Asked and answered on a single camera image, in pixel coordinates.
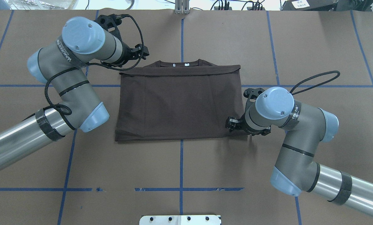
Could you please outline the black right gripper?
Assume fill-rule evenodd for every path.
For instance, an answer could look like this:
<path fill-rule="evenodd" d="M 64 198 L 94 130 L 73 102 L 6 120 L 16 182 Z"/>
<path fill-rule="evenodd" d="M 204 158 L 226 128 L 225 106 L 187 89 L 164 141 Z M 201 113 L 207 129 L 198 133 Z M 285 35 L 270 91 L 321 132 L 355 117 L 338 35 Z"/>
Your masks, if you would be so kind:
<path fill-rule="evenodd" d="M 244 113 L 241 118 L 229 116 L 225 122 L 225 128 L 229 131 L 244 130 L 252 136 L 255 135 L 268 135 L 271 133 L 271 126 L 263 127 L 256 124 L 250 117 L 249 113 Z"/>

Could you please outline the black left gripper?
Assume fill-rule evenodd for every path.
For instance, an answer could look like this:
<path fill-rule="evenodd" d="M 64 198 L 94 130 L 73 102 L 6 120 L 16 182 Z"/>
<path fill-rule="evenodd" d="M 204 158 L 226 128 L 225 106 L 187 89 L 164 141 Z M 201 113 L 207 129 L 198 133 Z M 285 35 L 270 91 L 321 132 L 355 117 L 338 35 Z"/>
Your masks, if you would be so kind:
<path fill-rule="evenodd" d="M 146 60 L 146 57 L 150 55 L 148 47 L 144 45 L 136 45 L 134 48 L 130 48 L 124 42 L 122 44 L 122 54 L 119 58 L 119 64 L 126 64 L 130 60 Z"/>

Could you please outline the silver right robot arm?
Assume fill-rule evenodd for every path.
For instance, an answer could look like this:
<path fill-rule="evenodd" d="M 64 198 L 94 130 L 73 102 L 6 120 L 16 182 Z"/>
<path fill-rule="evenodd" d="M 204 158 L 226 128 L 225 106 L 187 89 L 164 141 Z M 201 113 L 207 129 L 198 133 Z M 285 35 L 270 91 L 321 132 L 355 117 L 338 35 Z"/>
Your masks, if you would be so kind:
<path fill-rule="evenodd" d="M 264 136 L 274 125 L 286 133 L 270 179 L 274 188 L 294 197 L 313 192 L 373 217 L 372 183 L 314 161 L 319 143 L 331 141 L 338 132 L 334 114 L 295 100 L 282 87 L 248 88 L 244 96 L 244 114 L 239 119 L 229 116 L 227 129 Z"/>

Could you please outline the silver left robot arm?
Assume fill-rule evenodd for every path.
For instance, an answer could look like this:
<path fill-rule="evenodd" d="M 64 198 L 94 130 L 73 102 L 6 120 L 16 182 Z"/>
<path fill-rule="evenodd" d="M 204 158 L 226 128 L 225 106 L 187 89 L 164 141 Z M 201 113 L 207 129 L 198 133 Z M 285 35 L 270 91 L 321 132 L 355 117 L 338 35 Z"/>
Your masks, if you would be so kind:
<path fill-rule="evenodd" d="M 94 21 L 73 17 L 53 43 L 28 59 L 30 74 L 45 83 L 48 106 L 0 133 L 0 171 L 74 130 L 87 133 L 108 121 L 109 113 L 82 69 L 94 59 L 100 61 L 97 66 L 118 71 L 130 60 L 145 60 L 144 42 L 130 48 L 122 41 L 118 25 L 127 17 L 135 21 L 129 14 L 100 15 Z"/>

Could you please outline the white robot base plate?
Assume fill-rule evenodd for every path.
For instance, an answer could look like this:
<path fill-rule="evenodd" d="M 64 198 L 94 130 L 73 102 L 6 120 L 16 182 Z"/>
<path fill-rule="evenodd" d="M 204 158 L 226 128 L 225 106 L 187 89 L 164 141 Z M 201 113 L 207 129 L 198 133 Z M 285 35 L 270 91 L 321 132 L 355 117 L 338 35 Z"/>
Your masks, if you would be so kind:
<path fill-rule="evenodd" d="M 221 225 L 219 215 L 147 215 L 140 225 Z"/>

